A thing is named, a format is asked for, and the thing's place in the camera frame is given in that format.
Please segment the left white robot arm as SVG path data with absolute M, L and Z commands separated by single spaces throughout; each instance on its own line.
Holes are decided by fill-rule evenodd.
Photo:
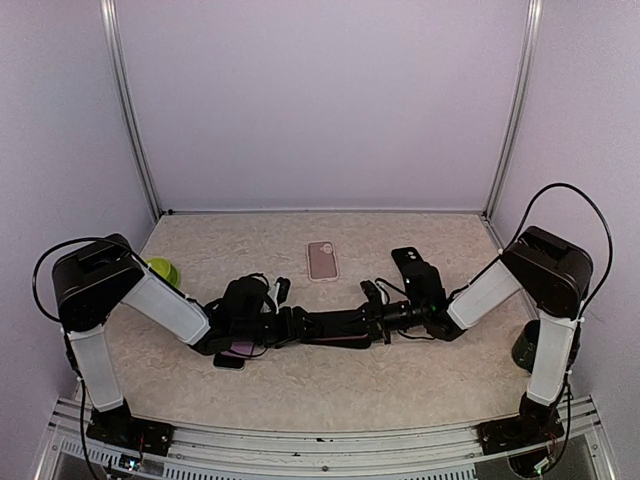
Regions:
M 198 356 L 237 354 L 249 343 L 274 349 L 319 337 L 299 309 L 284 308 L 264 280 L 249 274 L 231 282 L 222 298 L 203 304 L 170 284 L 136 253 L 126 237 L 81 237 L 55 245 L 32 273 L 37 307 L 57 323 L 102 430 L 121 445 L 140 434 L 124 409 L 108 339 L 108 322 L 129 310 L 154 324 Z

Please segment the purple phone on stack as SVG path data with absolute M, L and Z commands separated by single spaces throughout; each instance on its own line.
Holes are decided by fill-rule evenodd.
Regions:
M 252 357 L 255 354 L 255 344 L 251 341 L 234 342 L 226 354 L 239 358 Z

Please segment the green plate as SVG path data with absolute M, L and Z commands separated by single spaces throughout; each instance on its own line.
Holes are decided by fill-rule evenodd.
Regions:
M 176 289 L 180 288 L 181 276 L 177 269 L 171 268 L 168 275 L 168 282 Z

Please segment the aluminium frame post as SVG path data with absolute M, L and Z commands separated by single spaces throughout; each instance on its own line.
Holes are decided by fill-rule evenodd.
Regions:
M 136 119 L 134 103 L 128 82 L 124 49 L 122 46 L 116 2 L 101 0 L 100 11 L 110 56 L 111 68 L 119 98 L 126 133 L 131 147 L 134 166 L 141 182 L 143 195 L 151 216 L 157 222 L 163 215 L 159 194 L 146 158 L 144 145 Z
M 536 47 L 543 14 L 543 0 L 530 0 L 526 15 L 523 43 L 516 75 L 506 130 L 501 143 L 498 165 L 483 210 L 485 221 L 490 224 L 495 217 L 499 199 L 504 189 L 511 164 L 517 135 L 525 110 L 530 77 L 534 68 Z

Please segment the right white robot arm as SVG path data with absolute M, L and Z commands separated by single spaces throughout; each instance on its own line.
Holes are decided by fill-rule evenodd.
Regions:
M 340 214 L 331 225 L 347 284 L 396 277 L 390 252 L 407 245 L 421 248 L 450 286 L 493 257 L 479 221 L 468 215 Z M 344 355 L 333 426 L 386 430 L 515 413 L 531 376 L 516 365 L 511 347 L 526 321 L 537 319 L 534 304 L 516 293 L 451 343 L 406 339 Z

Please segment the left aluminium frame post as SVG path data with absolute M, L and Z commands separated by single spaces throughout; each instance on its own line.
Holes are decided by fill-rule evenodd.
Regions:
M 131 147 L 134 166 L 141 182 L 143 195 L 151 216 L 157 222 L 163 215 L 159 194 L 146 158 L 144 145 L 136 119 L 134 103 L 128 82 L 124 49 L 122 46 L 116 2 L 101 0 L 100 11 L 110 56 L 111 68 L 119 98 L 126 133 Z

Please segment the black phone case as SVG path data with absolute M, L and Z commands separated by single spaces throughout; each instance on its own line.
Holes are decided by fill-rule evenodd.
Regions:
M 409 265 L 424 262 L 420 253 L 414 247 L 395 248 L 391 251 L 391 258 L 400 272 L 403 272 Z
M 324 323 L 330 326 L 335 333 L 335 320 L 337 316 L 344 315 L 361 315 L 361 310 L 340 310 L 340 311 L 328 311 L 328 312 L 308 312 L 306 322 Z

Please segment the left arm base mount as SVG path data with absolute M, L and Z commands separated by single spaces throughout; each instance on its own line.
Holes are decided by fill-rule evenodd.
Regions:
M 133 416 L 124 402 L 104 412 L 93 408 L 86 433 L 90 439 L 108 445 L 166 457 L 174 430 L 169 423 Z

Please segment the green bowl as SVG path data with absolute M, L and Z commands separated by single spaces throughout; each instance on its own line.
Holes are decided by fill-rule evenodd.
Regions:
M 167 282 L 170 269 L 177 269 L 168 259 L 163 257 L 149 258 L 146 263 L 155 273 L 160 275 Z

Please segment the dark green mug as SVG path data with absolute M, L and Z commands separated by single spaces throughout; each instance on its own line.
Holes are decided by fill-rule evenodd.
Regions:
M 515 365 L 529 374 L 533 372 L 540 325 L 541 323 L 538 319 L 528 321 L 511 349 L 511 358 Z

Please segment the front aluminium rail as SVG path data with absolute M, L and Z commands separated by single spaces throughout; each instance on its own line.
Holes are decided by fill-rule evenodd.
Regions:
M 373 432 L 269 432 L 176 423 L 164 456 L 82 440 L 90 411 L 60 399 L 34 478 L 111 479 L 501 479 L 533 446 L 484 454 L 477 427 L 458 423 Z

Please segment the purple phone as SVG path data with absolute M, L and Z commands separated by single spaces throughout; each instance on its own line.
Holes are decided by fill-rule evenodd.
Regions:
M 368 349 L 372 344 L 372 340 L 367 334 L 346 337 L 303 338 L 300 339 L 299 342 L 306 345 L 318 345 L 354 350 Z
M 255 344 L 251 341 L 234 342 L 226 354 L 239 358 L 252 357 L 255 354 Z

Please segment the right aluminium frame post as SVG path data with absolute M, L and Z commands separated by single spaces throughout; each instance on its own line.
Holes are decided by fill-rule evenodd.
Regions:
M 536 47 L 543 14 L 543 0 L 530 0 L 526 15 L 523 43 L 516 75 L 506 130 L 501 143 L 498 165 L 483 210 L 485 221 L 490 224 L 495 217 L 499 199 L 504 189 L 511 164 L 517 135 L 525 110 L 530 77 L 534 68 Z

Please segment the pink phone case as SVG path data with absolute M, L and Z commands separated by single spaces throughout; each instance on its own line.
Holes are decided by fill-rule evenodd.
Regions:
M 312 282 L 331 282 L 339 278 L 336 250 L 330 241 L 311 242 L 306 247 L 307 272 Z

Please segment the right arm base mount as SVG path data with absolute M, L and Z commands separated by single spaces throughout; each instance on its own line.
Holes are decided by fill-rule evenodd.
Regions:
M 516 415 L 478 424 L 476 431 L 483 454 L 520 449 L 562 437 L 565 429 L 558 403 L 556 399 L 550 405 L 543 405 L 524 394 Z

